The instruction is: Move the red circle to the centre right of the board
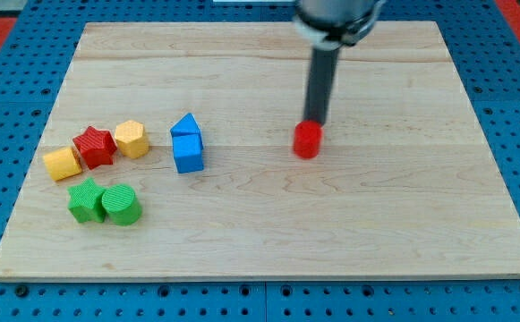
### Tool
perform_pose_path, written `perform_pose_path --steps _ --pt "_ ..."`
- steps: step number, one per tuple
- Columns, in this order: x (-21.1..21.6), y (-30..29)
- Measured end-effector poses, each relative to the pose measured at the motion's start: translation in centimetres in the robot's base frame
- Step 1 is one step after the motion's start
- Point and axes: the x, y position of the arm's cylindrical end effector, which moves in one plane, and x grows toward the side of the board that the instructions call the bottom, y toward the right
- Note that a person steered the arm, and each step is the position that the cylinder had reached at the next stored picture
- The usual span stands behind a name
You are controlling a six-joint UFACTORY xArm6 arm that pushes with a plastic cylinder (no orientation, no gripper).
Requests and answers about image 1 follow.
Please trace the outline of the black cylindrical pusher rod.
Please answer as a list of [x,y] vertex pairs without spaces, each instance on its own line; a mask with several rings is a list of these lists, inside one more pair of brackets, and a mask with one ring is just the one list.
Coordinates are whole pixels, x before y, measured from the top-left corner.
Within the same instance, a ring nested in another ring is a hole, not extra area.
[[304,121],[314,121],[321,126],[326,123],[339,53],[339,48],[312,49],[303,108]]

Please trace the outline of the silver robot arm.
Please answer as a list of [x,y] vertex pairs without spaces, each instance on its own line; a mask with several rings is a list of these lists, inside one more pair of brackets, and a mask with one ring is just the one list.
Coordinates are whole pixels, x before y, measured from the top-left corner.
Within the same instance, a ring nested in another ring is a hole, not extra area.
[[297,32],[311,43],[303,120],[324,125],[339,54],[367,37],[385,0],[298,0],[293,18]]

